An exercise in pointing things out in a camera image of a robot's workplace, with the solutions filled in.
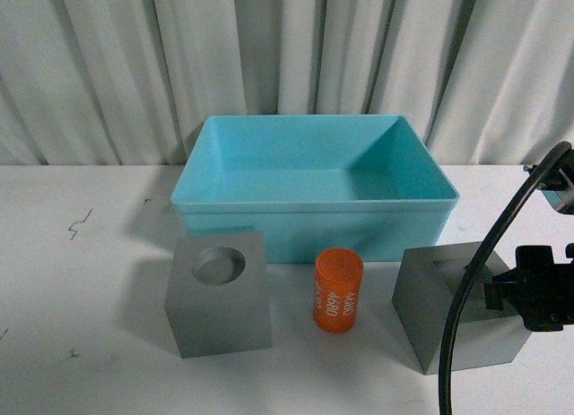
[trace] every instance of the metal cube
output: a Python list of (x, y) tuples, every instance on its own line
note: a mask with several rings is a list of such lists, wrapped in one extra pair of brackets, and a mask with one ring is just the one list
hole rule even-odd
[[(393, 305), (425, 375), (439, 371), (442, 332), (458, 283), (480, 242), (404, 251)], [(466, 302), (457, 331), (453, 370), (509, 363), (530, 332), (510, 304), (487, 310), (481, 283), (509, 268), (492, 253)]]
[(271, 348), (263, 233), (181, 238), (165, 312), (184, 359)]

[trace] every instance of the black clamp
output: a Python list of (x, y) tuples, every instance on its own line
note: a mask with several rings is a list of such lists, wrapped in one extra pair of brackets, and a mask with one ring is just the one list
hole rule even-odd
[(574, 243), (570, 264), (555, 264), (551, 246), (519, 246), (517, 267), (484, 284), (486, 308), (502, 310), (507, 300), (532, 332), (557, 332), (574, 324)]

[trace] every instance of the white curtain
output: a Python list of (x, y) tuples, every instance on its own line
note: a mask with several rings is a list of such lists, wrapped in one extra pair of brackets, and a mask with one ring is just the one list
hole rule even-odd
[(574, 0), (0, 0), (0, 164), (180, 164), (210, 115), (275, 113), (537, 162), (574, 141)]

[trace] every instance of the orange plastic cup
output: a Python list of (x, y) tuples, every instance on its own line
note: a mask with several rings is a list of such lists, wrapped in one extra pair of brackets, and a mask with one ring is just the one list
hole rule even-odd
[(330, 333), (351, 330), (357, 316), (363, 262), (352, 250), (332, 247), (315, 262), (315, 303), (317, 325)]

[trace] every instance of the table surface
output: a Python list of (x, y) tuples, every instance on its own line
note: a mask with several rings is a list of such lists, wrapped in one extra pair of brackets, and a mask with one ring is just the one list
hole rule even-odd
[[(398, 264), (366, 265), (350, 332), (312, 319), (312, 264), (269, 264), (274, 346), (181, 359), (163, 312), (181, 167), (0, 168), (3, 414), (436, 414), (393, 309)], [(446, 166), (461, 194), (438, 244), (481, 240), (519, 166)], [(574, 241), (535, 193), (496, 252)], [(453, 374), (455, 414), (572, 413), (574, 327), (535, 333), (514, 362)]]

